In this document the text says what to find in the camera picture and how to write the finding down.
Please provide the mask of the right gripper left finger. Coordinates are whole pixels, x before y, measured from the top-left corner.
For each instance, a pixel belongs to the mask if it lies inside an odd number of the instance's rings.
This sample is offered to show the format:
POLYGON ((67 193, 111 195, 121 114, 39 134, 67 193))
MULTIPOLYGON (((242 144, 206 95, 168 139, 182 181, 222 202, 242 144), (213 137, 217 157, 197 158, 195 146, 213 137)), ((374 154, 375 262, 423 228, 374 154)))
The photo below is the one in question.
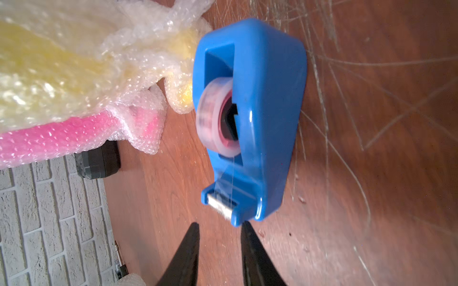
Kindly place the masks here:
POLYGON ((193 222, 157 286, 196 286, 199 267, 199 224, 193 222))

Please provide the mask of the yellow plastic wine glass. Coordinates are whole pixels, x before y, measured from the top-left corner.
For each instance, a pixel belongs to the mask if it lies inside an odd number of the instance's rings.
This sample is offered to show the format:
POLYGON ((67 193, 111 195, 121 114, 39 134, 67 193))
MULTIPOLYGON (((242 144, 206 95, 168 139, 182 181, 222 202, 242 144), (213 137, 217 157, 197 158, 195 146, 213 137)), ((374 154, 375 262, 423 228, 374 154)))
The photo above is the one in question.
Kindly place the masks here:
POLYGON ((97 114, 165 80, 166 97, 190 110, 198 33, 138 42, 107 54, 78 54, 15 23, 1 23, 1 131, 97 114))

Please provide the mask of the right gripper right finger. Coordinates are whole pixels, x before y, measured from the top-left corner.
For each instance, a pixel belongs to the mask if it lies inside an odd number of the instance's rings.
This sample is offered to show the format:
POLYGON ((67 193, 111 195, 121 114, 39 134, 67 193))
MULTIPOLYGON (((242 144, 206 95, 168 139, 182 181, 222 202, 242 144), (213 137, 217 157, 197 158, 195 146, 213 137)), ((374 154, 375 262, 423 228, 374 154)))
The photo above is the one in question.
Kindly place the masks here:
POLYGON ((250 222, 241 230, 242 270, 245 286, 285 286, 250 222))

